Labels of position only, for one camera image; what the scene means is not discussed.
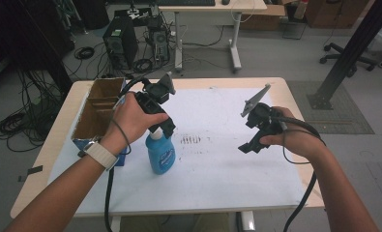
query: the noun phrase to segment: forearm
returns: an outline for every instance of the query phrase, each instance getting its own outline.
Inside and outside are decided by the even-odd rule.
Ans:
[[[6,231],[63,231],[104,168],[89,156],[44,189]]]
[[[332,231],[378,231],[338,161],[328,150],[312,159]]]

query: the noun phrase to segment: table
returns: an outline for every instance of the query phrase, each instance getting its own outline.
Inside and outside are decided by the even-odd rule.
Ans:
[[[190,14],[191,20],[186,24],[205,24],[205,25],[232,25],[233,38],[229,40],[230,53],[232,55],[234,71],[242,68],[236,42],[238,39],[239,25],[242,13],[254,14],[267,9],[263,0],[230,0],[228,5],[223,5],[221,0],[216,0],[214,7],[177,7],[159,6],[161,12],[175,13],[176,30],[176,49],[175,49],[175,69],[177,72],[182,70],[182,40],[180,35],[180,15]]]
[[[269,78],[198,78],[198,79],[174,79],[174,85],[179,92],[181,89],[200,89],[209,88],[215,86],[215,88],[251,88],[252,86],[264,87],[266,83],[272,85],[269,91],[270,98],[274,105],[281,105],[288,107],[292,110],[293,114],[302,119],[302,115],[294,102],[294,99],[287,87],[286,82],[282,78],[269,77]],[[47,185],[48,177],[51,173],[54,162],[56,161],[61,149],[64,145],[65,137],[73,123],[74,117],[77,114],[81,102],[84,100],[87,91],[92,86],[93,81],[78,81],[76,82],[67,99],[65,100],[63,107],[42,147],[35,163],[34,167],[43,165],[43,171],[29,175],[18,198],[11,210],[11,216],[15,218],[24,208],[33,200],[37,194],[39,194]],[[294,156],[295,161],[303,161],[303,158]],[[309,165],[296,166],[303,187],[306,188],[309,184],[309,179],[312,173],[312,169]],[[315,186],[310,198],[308,200],[308,207],[322,207],[323,201],[321,199],[320,189]],[[134,215],[135,212],[125,212],[121,215]],[[76,217],[85,217],[84,214],[75,214]]]

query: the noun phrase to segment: metal pole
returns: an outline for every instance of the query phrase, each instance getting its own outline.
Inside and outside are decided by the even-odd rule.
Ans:
[[[357,59],[382,28],[382,0],[376,0],[317,92],[308,95],[313,109],[331,109],[329,100]]]

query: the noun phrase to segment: bottle label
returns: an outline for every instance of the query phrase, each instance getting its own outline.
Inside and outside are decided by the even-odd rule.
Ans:
[[[175,150],[174,149],[169,149],[167,150],[160,159],[160,169],[166,168],[170,163],[172,157],[175,155]]]

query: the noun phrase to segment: watch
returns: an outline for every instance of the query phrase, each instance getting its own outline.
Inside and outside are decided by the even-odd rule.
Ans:
[[[85,154],[88,154],[98,163],[100,163],[106,171],[109,171],[113,166],[115,166],[119,157],[115,157],[108,150],[100,144],[101,138],[95,136],[82,150]]]

